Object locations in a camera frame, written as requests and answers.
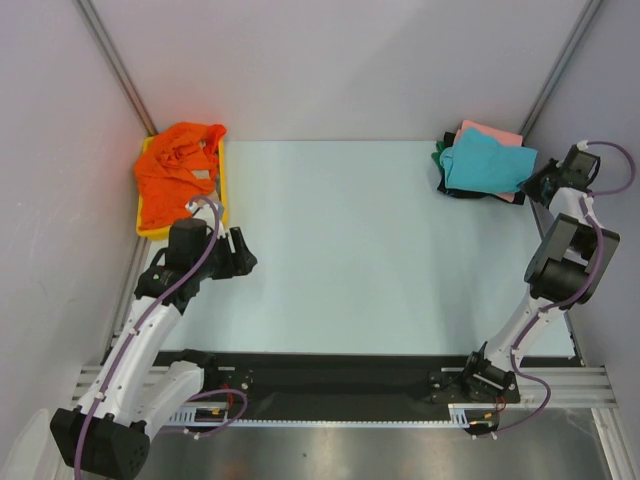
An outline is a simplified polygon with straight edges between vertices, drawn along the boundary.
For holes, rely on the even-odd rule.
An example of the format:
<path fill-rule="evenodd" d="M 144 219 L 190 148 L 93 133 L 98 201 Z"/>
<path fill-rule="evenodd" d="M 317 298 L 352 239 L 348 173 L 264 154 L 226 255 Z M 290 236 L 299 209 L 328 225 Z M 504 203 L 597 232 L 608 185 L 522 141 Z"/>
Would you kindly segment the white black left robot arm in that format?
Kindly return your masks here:
<path fill-rule="evenodd" d="M 138 279 L 128 319 L 100 373 L 74 408 L 58 409 L 51 420 L 55 444 L 75 478 L 135 478 L 154 437 L 187 402 L 219 396 L 238 406 L 215 431 L 242 417 L 249 405 L 245 390 L 229 387 L 202 352 L 187 352 L 152 387 L 144 382 L 202 282 L 245 276 L 256 264 L 238 227 L 219 233 L 198 218 L 171 226 L 167 246 Z"/>

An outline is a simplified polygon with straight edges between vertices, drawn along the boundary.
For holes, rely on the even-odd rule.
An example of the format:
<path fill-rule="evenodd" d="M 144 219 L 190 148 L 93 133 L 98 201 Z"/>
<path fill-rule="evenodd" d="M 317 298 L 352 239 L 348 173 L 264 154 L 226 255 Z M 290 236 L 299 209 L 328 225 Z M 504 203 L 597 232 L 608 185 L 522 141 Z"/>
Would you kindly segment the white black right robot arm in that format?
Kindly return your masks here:
<path fill-rule="evenodd" d="M 591 189 L 601 159 L 583 140 L 561 162 L 550 160 L 521 186 L 521 191 L 554 216 L 529 262 L 527 293 L 501 330 L 470 354 L 457 379 L 461 393 L 474 403 L 517 396 L 521 362 L 555 316 L 591 299 L 620 243 L 620 235 L 598 220 Z"/>

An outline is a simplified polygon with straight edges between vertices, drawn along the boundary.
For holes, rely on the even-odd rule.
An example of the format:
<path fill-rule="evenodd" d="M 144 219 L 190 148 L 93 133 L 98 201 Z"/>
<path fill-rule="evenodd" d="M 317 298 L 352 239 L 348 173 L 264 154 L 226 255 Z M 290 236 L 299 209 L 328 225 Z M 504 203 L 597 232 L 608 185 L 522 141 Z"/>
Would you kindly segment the folded black t shirt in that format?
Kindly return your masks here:
<path fill-rule="evenodd" d="M 445 132 L 441 140 L 444 140 L 447 143 L 451 143 L 453 146 L 454 138 L 455 135 L 452 132 Z M 445 185 L 444 167 L 442 166 L 441 169 L 437 167 L 437 169 L 440 175 L 437 191 L 446 196 L 464 200 L 478 200 L 491 197 L 500 202 L 510 205 L 523 205 L 525 203 L 525 194 L 522 192 L 493 194 L 449 188 Z"/>

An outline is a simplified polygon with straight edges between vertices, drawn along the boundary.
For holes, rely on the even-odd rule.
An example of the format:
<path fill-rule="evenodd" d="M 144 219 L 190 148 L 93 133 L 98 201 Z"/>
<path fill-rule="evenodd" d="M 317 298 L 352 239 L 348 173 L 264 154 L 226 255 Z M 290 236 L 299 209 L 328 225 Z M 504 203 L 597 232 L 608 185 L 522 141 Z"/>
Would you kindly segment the yellow plastic bin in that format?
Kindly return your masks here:
<path fill-rule="evenodd" d="M 224 211 L 221 217 L 221 222 L 224 228 L 229 226 L 229 211 L 228 211 L 228 188 L 226 178 L 226 160 L 225 160 L 225 144 L 221 140 L 217 149 L 219 170 L 216 176 L 216 192 L 219 198 L 219 203 L 224 207 Z M 166 240 L 169 236 L 169 226 L 164 226 L 157 229 L 142 229 L 142 208 L 143 198 L 138 196 L 137 212 L 136 212 L 136 234 L 141 238 L 146 238 L 150 241 Z"/>

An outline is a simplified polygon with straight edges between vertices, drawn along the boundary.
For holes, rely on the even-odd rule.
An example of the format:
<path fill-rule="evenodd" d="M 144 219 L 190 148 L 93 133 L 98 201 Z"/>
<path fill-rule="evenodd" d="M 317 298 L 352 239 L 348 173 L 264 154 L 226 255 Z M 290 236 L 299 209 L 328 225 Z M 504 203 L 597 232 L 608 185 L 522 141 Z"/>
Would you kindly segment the beige t shirt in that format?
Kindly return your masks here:
<path fill-rule="evenodd" d="M 199 183 L 197 195 L 207 196 L 216 203 L 223 204 L 223 176 L 219 167 L 213 170 L 193 170 Z"/>

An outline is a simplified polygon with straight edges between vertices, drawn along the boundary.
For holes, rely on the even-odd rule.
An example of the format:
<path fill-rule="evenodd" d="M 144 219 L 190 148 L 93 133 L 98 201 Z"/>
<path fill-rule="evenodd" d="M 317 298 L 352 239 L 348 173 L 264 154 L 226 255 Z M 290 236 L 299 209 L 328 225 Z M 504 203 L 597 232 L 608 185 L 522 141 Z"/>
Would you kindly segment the orange t shirt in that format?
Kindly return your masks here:
<path fill-rule="evenodd" d="M 199 187 L 192 171 L 219 167 L 218 144 L 226 133 L 221 124 L 180 122 L 153 137 L 133 167 L 143 198 L 142 229 L 170 226 L 189 215 L 185 205 Z"/>

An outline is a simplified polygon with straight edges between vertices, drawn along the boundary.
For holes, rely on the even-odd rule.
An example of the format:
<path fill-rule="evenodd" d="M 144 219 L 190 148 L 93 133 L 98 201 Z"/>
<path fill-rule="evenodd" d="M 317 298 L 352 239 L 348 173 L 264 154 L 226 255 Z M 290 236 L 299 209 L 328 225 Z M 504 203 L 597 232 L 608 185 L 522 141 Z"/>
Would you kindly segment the folded green t shirt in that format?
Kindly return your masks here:
<path fill-rule="evenodd" d="M 441 169 L 441 155 L 442 153 L 452 146 L 451 143 L 447 143 L 444 140 L 440 140 L 436 142 L 436 150 L 431 154 L 431 158 L 434 161 L 435 165 Z"/>

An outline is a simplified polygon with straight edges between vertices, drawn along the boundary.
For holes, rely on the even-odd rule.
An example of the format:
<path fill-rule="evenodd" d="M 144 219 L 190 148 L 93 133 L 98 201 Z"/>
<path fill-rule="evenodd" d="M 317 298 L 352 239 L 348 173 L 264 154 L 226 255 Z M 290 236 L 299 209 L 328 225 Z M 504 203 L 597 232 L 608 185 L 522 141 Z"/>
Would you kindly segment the black mounting base plate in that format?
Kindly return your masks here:
<path fill-rule="evenodd" d="M 187 352 L 202 352 L 215 361 L 218 375 L 229 387 L 244 389 L 247 409 L 264 412 L 285 407 L 296 411 L 318 411 L 358 406 L 369 410 L 388 407 L 394 411 L 416 411 L 420 404 L 452 404 L 462 408 L 491 407 L 499 412 L 492 424 L 469 428 L 502 427 L 501 416 L 514 408 L 540 412 L 577 388 L 579 369 L 570 362 L 528 360 L 520 371 L 530 380 L 517 379 L 517 396 L 474 403 L 457 385 L 468 356 L 369 356 L 284 353 L 214 353 L 196 350 L 158 353 L 144 382 L 152 387 L 172 363 Z M 184 405 L 229 406 L 221 397 L 187 402 Z"/>

